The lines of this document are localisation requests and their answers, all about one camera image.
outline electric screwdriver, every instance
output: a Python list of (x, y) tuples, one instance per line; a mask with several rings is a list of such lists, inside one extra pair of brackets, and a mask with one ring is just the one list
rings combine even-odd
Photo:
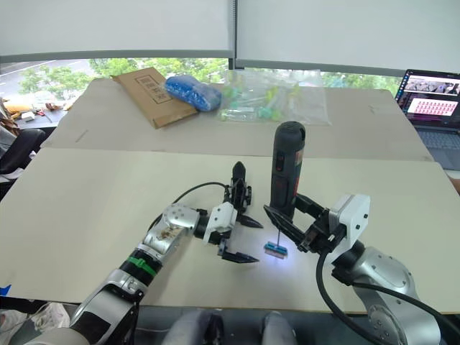
[(296, 122), (278, 126), (273, 144), (272, 194), (270, 207), (293, 219), (295, 196), (302, 167), (305, 127)]

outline plastic bag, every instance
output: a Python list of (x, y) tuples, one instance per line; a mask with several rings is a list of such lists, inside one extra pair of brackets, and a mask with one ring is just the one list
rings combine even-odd
[(230, 70), (219, 115), (233, 121), (331, 124), (319, 70)]
[(169, 77), (165, 90), (173, 97), (187, 102), (199, 111), (217, 109), (221, 103), (221, 92), (212, 86), (201, 83), (191, 75)]

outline black chair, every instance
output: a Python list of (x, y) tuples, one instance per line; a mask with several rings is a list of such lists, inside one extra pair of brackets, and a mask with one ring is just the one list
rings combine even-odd
[[(38, 152), (46, 134), (41, 129), (25, 129), (19, 133), (9, 149), (0, 157), (0, 175), (11, 174), (16, 169), (25, 169), (30, 163), (29, 154)], [(0, 200), (16, 180), (0, 183)]]

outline white tabletop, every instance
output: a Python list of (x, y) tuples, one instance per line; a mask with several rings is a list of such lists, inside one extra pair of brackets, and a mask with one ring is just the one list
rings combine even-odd
[[(326, 88), (331, 126), (308, 126), (306, 157), (432, 161), (389, 91)], [(94, 80), (43, 147), (271, 156), (278, 123), (215, 113), (154, 129), (124, 89)]]
[[(277, 234), (262, 210), (270, 200), (270, 157), (42, 149), (0, 203), (0, 286), (12, 284), (11, 297), (82, 301), (171, 200), (202, 182), (227, 182), (237, 160), (253, 187), (248, 214), (264, 229), (236, 228), (230, 250), (260, 262), (223, 261), (215, 246), (191, 238), (143, 303), (327, 311), (314, 279), (316, 254), (298, 252), (283, 236), (287, 259), (264, 254)], [(329, 207), (345, 193), (370, 195), (361, 240), (405, 263), (422, 300), (441, 312), (460, 311), (460, 198), (438, 164), (307, 158), (299, 191)], [(222, 195), (208, 187), (183, 202), (210, 210)], [(295, 217), (299, 226), (311, 221)], [(351, 288), (330, 277), (326, 285), (344, 310), (364, 311)]]

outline blue plastic bag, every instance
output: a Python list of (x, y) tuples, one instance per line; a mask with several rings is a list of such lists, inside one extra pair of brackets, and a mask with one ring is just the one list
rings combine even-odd
[(165, 89), (171, 96), (191, 104), (199, 111), (211, 111), (221, 104), (222, 94), (219, 90), (199, 82), (191, 75), (169, 77)]

